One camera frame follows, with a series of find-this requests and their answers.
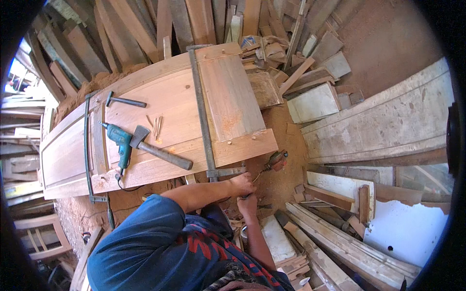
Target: hammer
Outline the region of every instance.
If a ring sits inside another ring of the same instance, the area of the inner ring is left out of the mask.
[[[107,103],[105,103],[105,106],[108,107],[110,105],[110,101],[116,101],[116,102],[121,102],[129,105],[134,105],[138,107],[143,107],[145,108],[147,106],[147,103],[145,102],[140,102],[140,101],[135,101],[135,100],[130,100],[130,99],[124,99],[124,98],[118,98],[118,97],[112,97],[113,96],[113,91],[109,92],[109,96],[107,97]]]
[[[191,170],[192,161],[176,156],[174,154],[170,154],[169,152],[143,142],[143,140],[150,132],[151,131],[148,128],[145,128],[142,125],[138,125],[134,131],[133,137],[131,138],[130,146],[135,149],[142,149],[149,154],[156,156],[157,158],[160,158],[185,170]]]

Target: sawdust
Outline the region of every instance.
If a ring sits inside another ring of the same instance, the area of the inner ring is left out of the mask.
[[[109,85],[115,83],[116,81],[126,77],[129,74],[132,74],[142,68],[145,68],[147,64],[137,64],[134,66],[127,66],[123,73],[105,73],[100,72],[98,73],[91,82],[83,82],[81,85],[81,89],[78,91],[77,97],[73,98],[68,96],[63,102],[61,102],[55,113],[54,118],[54,125],[53,127],[57,126],[60,121],[63,120],[68,114],[70,114],[73,110],[75,110],[79,105],[81,105],[85,101],[86,94],[89,94],[98,89],[104,89]]]

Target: blue t-shirt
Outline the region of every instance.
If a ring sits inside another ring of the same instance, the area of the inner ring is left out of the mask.
[[[293,290],[287,276],[267,271],[208,220],[185,215],[173,200],[150,196],[88,258],[89,284],[101,290],[202,290],[225,262],[272,290]]]

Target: hammer head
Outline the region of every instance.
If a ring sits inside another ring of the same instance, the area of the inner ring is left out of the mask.
[[[151,131],[148,128],[138,125],[134,131],[133,137],[131,138],[130,146],[137,149],[139,143],[142,142],[150,132]]]
[[[111,98],[113,96],[113,91],[109,92],[109,96],[107,97],[107,102],[105,103],[105,106],[108,107],[110,105]]]

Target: person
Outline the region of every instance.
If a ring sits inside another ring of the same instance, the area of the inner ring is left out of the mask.
[[[92,290],[294,290],[275,269],[255,190],[247,172],[149,196],[88,258]],[[248,254],[232,243],[229,220],[215,203],[227,197],[237,197]]]

